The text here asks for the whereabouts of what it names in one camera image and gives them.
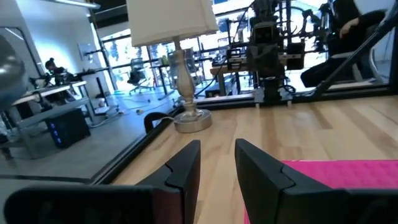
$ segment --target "desk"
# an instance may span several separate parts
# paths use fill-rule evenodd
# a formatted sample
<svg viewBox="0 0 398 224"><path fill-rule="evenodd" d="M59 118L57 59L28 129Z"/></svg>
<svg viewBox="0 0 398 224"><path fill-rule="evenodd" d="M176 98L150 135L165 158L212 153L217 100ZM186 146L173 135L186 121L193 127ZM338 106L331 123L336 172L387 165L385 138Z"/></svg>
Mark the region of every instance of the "desk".
<svg viewBox="0 0 398 224"><path fill-rule="evenodd" d="M32 100L39 100L39 96L37 94L32 94L32 92L28 92L25 95L23 95L19 100L15 101L13 103L13 106L11 108L8 109L8 112L11 115L12 122L14 124L16 124L16 129L18 130L18 133L19 133L19 136L20 136L22 142L9 142L9 143L5 143L5 144L1 144L0 147L25 147L29 157L31 159L36 159L37 156L35 155L34 147L32 147L32 140L31 140L29 134L26 133L26 131L24 131L25 128L32 126L33 124L42 122L46 118L56 116L58 114L62 114L64 112L66 112L66 111L75 109L81 105L86 105L89 117L90 117L91 121L93 121L94 120L94 110L93 110L93 106L91 105L90 99L87 97L85 85L86 85L86 81L82 81L82 82L75 82L75 83L72 83L71 85L67 85L67 86L55 86L55 87L50 87L50 88L44 88L41 90L36 90L36 91L39 91L42 96L49 96L51 94L56 94L56 93L60 93L61 91L69 90L71 88L71 86L78 87L80 94L82 96L82 99L67 103L65 105L56 106L51 110L35 114L35 115L31 116L30 118L26 118L26 119L21 119L21 118L17 117L18 112L16 110L15 105L18 105L20 103L25 103L28 101L32 101Z"/></svg>
<svg viewBox="0 0 398 224"><path fill-rule="evenodd" d="M280 160L397 159L396 96L272 108L212 111L214 124L180 134L170 125L114 180L139 182L193 139L201 140L196 224L243 224L234 140L244 138Z"/></svg>

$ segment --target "black cable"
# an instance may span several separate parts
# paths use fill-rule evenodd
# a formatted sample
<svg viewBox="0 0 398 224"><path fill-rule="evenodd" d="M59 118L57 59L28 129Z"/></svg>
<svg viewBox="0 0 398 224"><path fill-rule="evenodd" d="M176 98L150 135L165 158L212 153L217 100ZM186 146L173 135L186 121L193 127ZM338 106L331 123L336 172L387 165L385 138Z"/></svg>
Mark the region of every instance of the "black cable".
<svg viewBox="0 0 398 224"><path fill-rule="evenodd" d="M254 1L253 1L252 3L250 3L250 5L246 8L246 10L244 11L244 13L242 14L242 16L241 16L241 18L240 18L240 20L239 20L239 22L238 22L238 28L239 28L239 26L241 25L241 23L242 23L242 21L243 21L245 15L246 15L246 13L248 13L250 7L254 4ZM236 28L236 32L235 32L235 35L234 35L234 37L233 37L233 43L232 43L232 44L236 43L236 42L235 42L235 38L236 38L236 36L237 36L237 34L238 34L238 30L239 30L238 28ZM216 75L213 77L213 79L211 80L211 82L210 82L206 87L204 87L203 89L201 89L198 93L195 93L193 97L197 98L198 95L199 95L200 93L202 93L203 91L205 91L207 88L210 87L210 85L216 80L216 78L218 77L218 75L220 75L220 71L221 71L221 69L223 68L223 66L225 65L224 62L220 65L220 67L219 67L219 69L218 69Z"/></svg>

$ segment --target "light wood surface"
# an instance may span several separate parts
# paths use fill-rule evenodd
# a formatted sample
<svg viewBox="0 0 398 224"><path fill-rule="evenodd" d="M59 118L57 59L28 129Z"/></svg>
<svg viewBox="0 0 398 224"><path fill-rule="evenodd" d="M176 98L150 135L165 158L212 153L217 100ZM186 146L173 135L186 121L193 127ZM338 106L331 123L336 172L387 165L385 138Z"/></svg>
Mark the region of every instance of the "light wood surface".
<svg viewBox="0 0 398 224"><path fill-rule="evenodd" d="M114 184L130 185L158 169L193 139L201 140L195 223L243 224L234 140L244 138L278 159L397 159L398 97L213 111L207 130L180 134L170 125Z"/></svg>
<svg viewBox="0 0 398 224"><path fill-rule="evenodd" d="M86 85L87 82L86 81L80 81L80 82L75 82L72 84L73 87L78 87L78 86L82 86L82 85ZM69 90L70 89L70 85L67 86L60 86L58 88L55 87L50 87L48 91L43 91L41 93L42 96L49 96L52 94L56 94L65 90ZM36 94L32 94L34 91L37 90L33 90L33 91L29 91L27 93L25 93L19 100L15 101L12 105L18 105L20 103L25 103L28 102L30 100L39 100L39 96L37 96Z"/></svg>

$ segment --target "pink mat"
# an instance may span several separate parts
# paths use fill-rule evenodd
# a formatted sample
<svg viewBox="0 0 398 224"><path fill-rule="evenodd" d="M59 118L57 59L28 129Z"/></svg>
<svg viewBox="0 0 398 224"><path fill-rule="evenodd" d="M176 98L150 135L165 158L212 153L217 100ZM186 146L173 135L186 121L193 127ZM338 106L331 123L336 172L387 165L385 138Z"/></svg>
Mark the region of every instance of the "pink mat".
<svg viewBox="0 0 398 224"><path fill-rule="evenodd" d="M398 189L398 160L284 161L331 188ZM250 224L246 209L244 224Z"/></svg>

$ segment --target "black chair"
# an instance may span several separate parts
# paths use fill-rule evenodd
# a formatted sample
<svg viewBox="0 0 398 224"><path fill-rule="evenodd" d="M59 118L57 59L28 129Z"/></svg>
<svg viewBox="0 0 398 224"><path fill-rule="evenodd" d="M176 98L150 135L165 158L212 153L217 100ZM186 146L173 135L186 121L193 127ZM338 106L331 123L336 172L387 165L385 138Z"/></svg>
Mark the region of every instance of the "black chair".
<svg viewBox="0 0 398 224"><path fill-rule="evenodd" d="M131 72L127 83L135 87L130 90L129 94L131 95L131 92L136 92L136 90L139 90L139 93L141 93L142 89L152 90L153 86L142 85L145 82L149 82L149 79L146 77L142 58L131 59Z"/></svg>

